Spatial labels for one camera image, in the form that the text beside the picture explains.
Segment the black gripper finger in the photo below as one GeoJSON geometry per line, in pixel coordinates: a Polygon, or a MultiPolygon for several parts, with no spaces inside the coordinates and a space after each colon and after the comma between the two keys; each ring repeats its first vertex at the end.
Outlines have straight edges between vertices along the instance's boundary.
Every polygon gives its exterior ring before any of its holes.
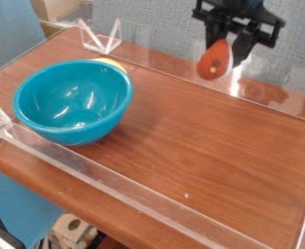
{"type": "Polygon", "coordinates": [[[204,39],[206,39],[206,48],[210,48],[214,43],[224,37],[224,28],[223,26],[211,21],[206,23],[206,32],[204,32],[204,39]]]}
{"type": "Polygon", "coordinates": [[[232,66],[238,66],[240,62],[247,58],[254,46],[256,44],[255,34],[243,29],[231,44],[232,51],[232,66]]]}

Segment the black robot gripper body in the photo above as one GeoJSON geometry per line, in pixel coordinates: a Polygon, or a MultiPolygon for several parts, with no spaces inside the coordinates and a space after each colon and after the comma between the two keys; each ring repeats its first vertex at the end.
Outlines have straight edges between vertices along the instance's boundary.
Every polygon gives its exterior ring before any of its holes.
{"type": "Polygon", "coordinates": [[[216,22],[224,28],[224,37],[251,29],[256,43],[272,48],[276,44],[284,20],[266,7],[264,0],[195,0],[191,16],[206,23],[216,22]]]}

